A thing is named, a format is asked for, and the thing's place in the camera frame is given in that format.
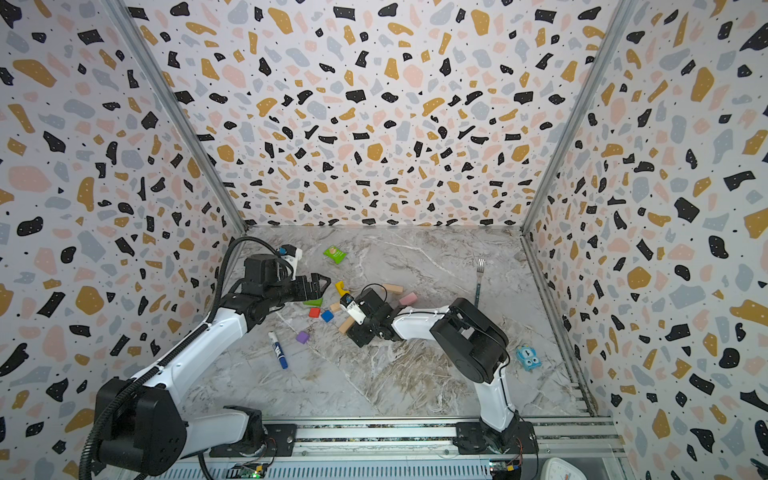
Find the pink block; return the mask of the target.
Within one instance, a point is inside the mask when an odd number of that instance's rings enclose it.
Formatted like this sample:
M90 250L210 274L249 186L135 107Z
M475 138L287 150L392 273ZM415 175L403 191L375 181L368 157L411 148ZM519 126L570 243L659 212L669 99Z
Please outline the pink block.
M411 306L418 300L418 295L414 292L410 292L399 299L399 304L402 306Z

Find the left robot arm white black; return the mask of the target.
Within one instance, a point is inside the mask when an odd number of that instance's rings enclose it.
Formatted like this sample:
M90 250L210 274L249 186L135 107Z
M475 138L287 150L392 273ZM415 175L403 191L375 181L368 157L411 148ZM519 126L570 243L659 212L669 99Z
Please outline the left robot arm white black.
M98 391L95 420L83 448L81 479L95 465L159 476L177 460L229 448L260 456L275 444L258 409L229 406L219 414L182 417L179 406L202 374L231 345L286 304L321 299L331 284L319 273L297 275L299 250L246 258L245 273L222 295L209 316L168 353L129 379L110 379Z

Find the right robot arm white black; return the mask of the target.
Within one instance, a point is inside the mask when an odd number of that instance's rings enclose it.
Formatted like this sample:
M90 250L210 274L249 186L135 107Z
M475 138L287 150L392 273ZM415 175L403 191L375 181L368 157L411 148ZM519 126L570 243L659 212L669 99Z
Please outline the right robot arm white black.
M447 306L421 310L394 307L367 288L357 296L344 294L340 305L353 320L346 336L357 346L364 347L376 338L433 340L474 385L480 420L457 429L460 450L507 453L518 446L514 429L520 416L506 389L508 337L471 301L458 298Z

